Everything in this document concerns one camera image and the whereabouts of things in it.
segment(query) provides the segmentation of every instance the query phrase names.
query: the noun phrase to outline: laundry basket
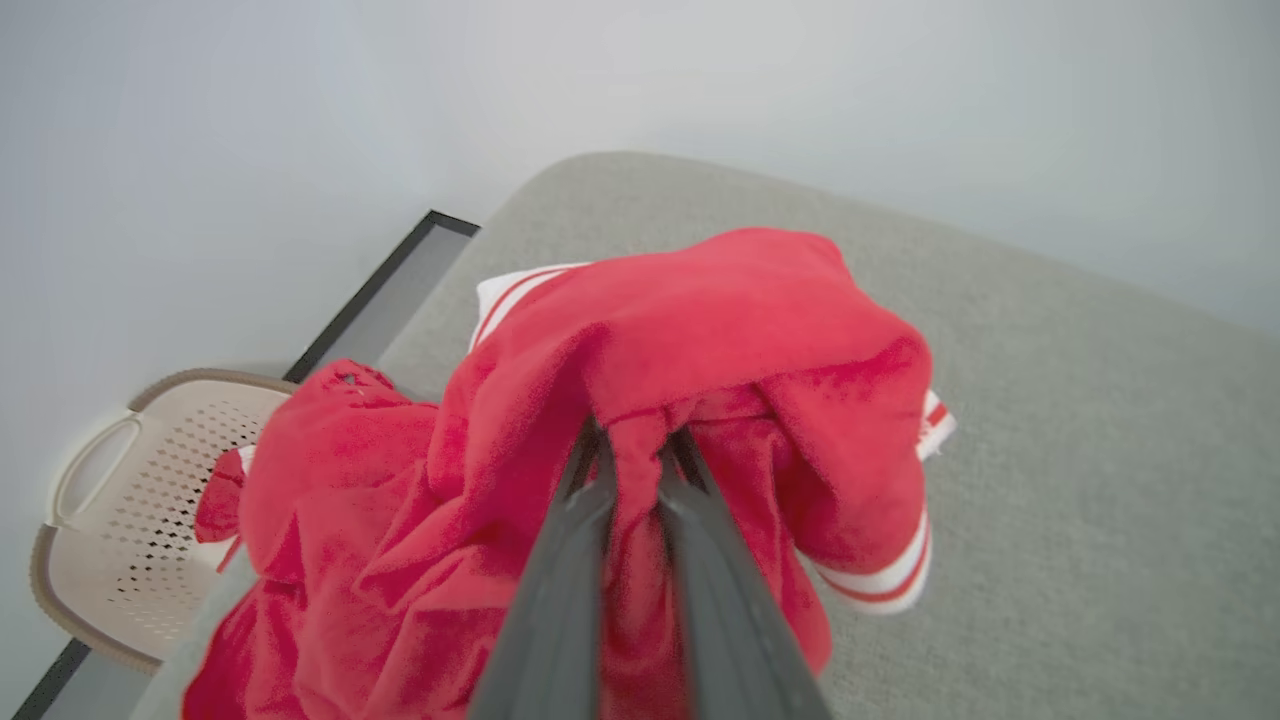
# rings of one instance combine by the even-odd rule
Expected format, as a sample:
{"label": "laundry basket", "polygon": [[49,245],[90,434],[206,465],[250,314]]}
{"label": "laundry basket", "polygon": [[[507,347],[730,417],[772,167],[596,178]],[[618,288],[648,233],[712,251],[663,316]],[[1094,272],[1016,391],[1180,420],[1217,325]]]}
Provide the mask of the laundry basket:
{"label": "laundry basket", "polygon": [[131,402],[54,488],[31,560],[45,612],[95,651],[155,673],[218,579],[224,550],[197,548],[192,529],[214,461],[255,443],[296,387],[187,370]]}

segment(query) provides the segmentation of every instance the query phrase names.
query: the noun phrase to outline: black strip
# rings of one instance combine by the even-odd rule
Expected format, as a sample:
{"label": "black strip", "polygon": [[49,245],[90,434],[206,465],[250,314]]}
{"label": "black strip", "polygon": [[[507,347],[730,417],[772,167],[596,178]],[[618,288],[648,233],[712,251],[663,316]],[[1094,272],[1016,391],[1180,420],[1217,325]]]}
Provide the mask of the black strip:
{"label": "black strip", "polygon": [[284,373],[284,379],[291,383],[301,383],[303,378],[311,374],[324,357],[325,352],[333,347],[333,343],[338,342],[342,333],[347,332],[351,323],[355,322],[356,315],[369,305],[369,301],[378,295],[378,291],[387,283],[388,279],[396,273],[396,270],[404,263],[404,259],[410,256],[411,252],[417,247],[426,233],[431,232],[431,228],[440,225],[444,229],[453,231],[467,237],[475,236],[476,231],[480,229],[479,225],[474,225],[466,220],[460,220],[457,218],[451,218],[443,213],[436,213],[431,210],[422,218],[422,222],[417,224],[406,237],[392,250],[392,254],[383,260],[383,264],[374,270],[374,274],[369,275],[365,284],[356,291],[356,295],[351,296],[351,300],[338,310],[338,314],[333,316],[329,325],[320,332],[311,347],[298,357],[298,361],[289,368],[288,373]]}
{"label": "black strip", "polygon": [[[338,314],[334,315],[333,320],[330,320],[325,329],[320,332],[320,336],[311,343],[311,347],[307,347],[307,351],[302,354],[302,357],[298,357],[298,361],[289,368],[289,372],[284,373],[285,380],[289,380],[291,383],[301,383],[307,375],[311,374],[312,370],[316,369],[316,364],[320,363],[324,354],[329,352],[329,348],[333,347],[333,343],[338,342],[342,333],[347,332],[347,328],[349,328],[351,323],[356,320],[360,311],[369,305],[369,301],[378,295],[378,291],[387,284],[387,281],[390,279],[401,264],[404,263],[410,254],[412,254],[413,250],[422,242],[422,238],[431,232],[431,228],[436,225],[467,237],[475,237],[475,234],[480,232],[480,225],[460,220],[452,215],[445,215],[444,213],[436,213],[435,210],[428,213],[426,217],[422,218],[422,220],[415,225],[412,231],[410,231],[404,240],[396,246],[396,250],[392,250],[392,254],[383,260],[383,264],[374,270],[374,274],[365,281],[365,284],[360,286],[360,290],[356,291],[356,295],[351,296],[351,300],[342,306],[342,310],[338,310]],[[18,708],[18,712],[14,714],[13,720],[40,720],[44,717],[45,711],[47,711],[49,706],[54,703],[58,693],[63,692],[63,687],[72,679],[72,675],[76,674],[79,664],[83,662],[86,657],[88,657],[87,644],[77,639],[67,643],[61,655],[59,655],[58,660],[49,666],[45,676],[36,683],[36,688],[31,691],[26,702],[23,702],[22,707]]]}
{"label": "black strip", "polygon": [[86,657],[88,657],[87,644],[79,641],[67,643],[58,660],[49,666],[45,676],[36,683],[36,689],[31,691],[27,701],[22,703],[18,712],[13,714],[13,720],[40,720],[44,717],[58,693],[63,692],[63,685],[72,679],[76,669],[79,667],[81,662],[84,662]]}

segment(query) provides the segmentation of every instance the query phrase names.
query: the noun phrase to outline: gray fabric surface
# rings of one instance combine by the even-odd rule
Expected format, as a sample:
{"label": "gray fabric surface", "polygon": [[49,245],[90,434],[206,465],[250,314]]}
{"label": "gray fabric surface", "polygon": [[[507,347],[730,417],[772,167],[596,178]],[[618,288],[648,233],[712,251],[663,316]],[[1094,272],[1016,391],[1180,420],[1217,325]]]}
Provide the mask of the gray fabric surface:
{"label": "gray fabric surface", "polygon": [[[1270,338],[809,188],[604,154],[521,188],[380,366],[420,396],[443,387],[475,325],[480,279],[745,225],[835,240],[858,282],[924,332],[934,387],[960,419],[927,464],[934,559],[920,605],[867,618],[824,596],[836,653],[823,688],[838,717],[1280,714],[1280,346]],[[212,624],[250,582],[241,570],[136,719],[175,717]]]}

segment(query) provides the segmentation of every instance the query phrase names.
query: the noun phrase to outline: wall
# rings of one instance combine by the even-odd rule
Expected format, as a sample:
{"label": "wall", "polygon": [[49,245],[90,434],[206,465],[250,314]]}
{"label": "wall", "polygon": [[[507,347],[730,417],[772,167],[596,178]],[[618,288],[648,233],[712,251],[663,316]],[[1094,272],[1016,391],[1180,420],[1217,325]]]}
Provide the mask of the wall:
{"label": "wall", "polygon": [[399,0],[360,18],[465,217],[567,155],[648,149],[1280,334],[1280,4]]}
{"label": "wall", "polygon": [[282,373],[430,208],[346,13],[0,5],[0,717],[68,639],[26,583],[68,451],[168,373]]}

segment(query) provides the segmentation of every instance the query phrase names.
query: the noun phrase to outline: floor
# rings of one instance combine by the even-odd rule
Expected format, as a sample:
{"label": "floor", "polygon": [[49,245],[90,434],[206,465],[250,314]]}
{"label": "floor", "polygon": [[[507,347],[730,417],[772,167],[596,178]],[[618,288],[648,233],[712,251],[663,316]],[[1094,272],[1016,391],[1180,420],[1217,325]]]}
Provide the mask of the floor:
{"label": "floor", "polygon": [[[392,340],[462,252],[468,237],[434,227],[325,354],[321,364],[351,357],[375,365]],[[150,676],[90,653],[44,720],[124,720]]]}

